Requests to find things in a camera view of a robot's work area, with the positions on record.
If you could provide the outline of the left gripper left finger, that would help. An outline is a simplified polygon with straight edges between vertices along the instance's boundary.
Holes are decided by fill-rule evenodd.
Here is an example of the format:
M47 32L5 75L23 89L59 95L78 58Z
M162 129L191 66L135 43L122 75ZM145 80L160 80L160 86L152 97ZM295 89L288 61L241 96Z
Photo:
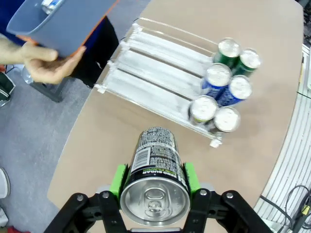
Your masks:
M102 221L107 233L126 233L120 214L121 187L128 174L128 165L117 167L112 184L88 197L74 193L46 228L46 233L86 233L96 221Z

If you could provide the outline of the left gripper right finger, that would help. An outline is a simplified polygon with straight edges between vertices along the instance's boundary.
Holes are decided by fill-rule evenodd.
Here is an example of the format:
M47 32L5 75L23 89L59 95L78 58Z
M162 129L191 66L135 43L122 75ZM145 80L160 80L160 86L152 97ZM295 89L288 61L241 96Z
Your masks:
M228 233L271 232L237 191L229 190L219 195L200 185L193 163L184 163L183 167L191 201L183 233L203 233L208 218L215 219Z

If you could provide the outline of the person's right hand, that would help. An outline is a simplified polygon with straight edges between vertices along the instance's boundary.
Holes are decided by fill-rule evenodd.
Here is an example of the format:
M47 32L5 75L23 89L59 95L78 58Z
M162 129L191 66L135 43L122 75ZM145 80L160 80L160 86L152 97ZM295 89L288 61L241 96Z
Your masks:
M27 42L18 50L18 54L33 81L59 84L73 73L85 51L86 47L82 46L73 56L59 58L56 50Z

